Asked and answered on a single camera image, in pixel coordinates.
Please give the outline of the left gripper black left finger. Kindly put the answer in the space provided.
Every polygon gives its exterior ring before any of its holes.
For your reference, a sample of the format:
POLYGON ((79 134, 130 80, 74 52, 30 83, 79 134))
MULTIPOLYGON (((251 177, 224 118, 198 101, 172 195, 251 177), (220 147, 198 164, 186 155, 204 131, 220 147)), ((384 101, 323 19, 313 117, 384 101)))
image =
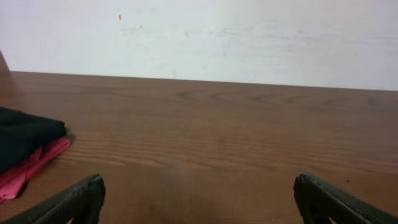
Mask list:
POLYGON ((90 175, 2 224, 98 224, 106 188, 102 176, 90 175))

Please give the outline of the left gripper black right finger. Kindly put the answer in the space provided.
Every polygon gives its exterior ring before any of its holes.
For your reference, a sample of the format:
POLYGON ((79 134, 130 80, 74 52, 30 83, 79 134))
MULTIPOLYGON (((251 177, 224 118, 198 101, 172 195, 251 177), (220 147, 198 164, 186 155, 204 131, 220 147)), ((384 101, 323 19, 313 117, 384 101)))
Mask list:
POLYGON ((296 177, 293 190, 304 224, 397 224, 397 217, 308 172, 296 177))

